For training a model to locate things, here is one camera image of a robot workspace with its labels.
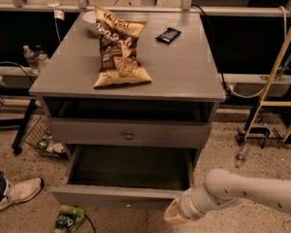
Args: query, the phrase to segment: white sneaker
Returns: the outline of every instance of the white sneaker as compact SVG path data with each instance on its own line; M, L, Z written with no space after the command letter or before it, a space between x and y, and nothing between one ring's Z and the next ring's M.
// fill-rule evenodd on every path
M4 198L0 202L0 211L12 204L26 202L32 199L42 189L44 183L40 178L18 183L19 178L14 177L12 182L6 180L7 186Z

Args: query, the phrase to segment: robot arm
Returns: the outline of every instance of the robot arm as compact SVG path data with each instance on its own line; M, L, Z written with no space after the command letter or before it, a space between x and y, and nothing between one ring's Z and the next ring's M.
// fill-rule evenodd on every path
M164 214L170 223L197 220L208 211L238 206L243 199L291 215L291 181L246 178L223 169L207 173L203 184L185 190Z

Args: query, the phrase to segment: closed drawer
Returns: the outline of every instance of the closed drawer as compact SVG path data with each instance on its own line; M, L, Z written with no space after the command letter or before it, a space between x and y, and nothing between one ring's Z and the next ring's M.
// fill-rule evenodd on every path
M55 139L63 144L173 147L202 149L210 123L98 119L47 119Z
M193 186L191 150L78 146L70 161L61 204L166 210Z

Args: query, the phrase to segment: bottle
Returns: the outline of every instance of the bottle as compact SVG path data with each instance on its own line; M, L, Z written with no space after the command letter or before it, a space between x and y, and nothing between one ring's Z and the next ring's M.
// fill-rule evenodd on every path
M40 45L37 45L36 46L36 55L37 55L37 58L39 61L40 69L43 70L49 61L48 54L44 49L41 48Z
M235 167L240 168L241 166L243 166L243 164L246 162L246 158L248 155L248 144L245 144L236 154L235 157Z
M31 67L32 72L34 74L40 74L39 60L37 58L36 52L25 45L23 46L23 55Z

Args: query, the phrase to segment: chip bag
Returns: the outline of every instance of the chip bag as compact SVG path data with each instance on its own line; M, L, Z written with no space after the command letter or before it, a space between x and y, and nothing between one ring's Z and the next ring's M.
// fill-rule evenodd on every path
M151 82L146 69L136 59L137 42L146 21L119 19L112 12L99 6L95 6L95 14L101 68L94 87Z
M68 205L60 205L57 209L57 217L53 233L76 232L83 218L83 209Z

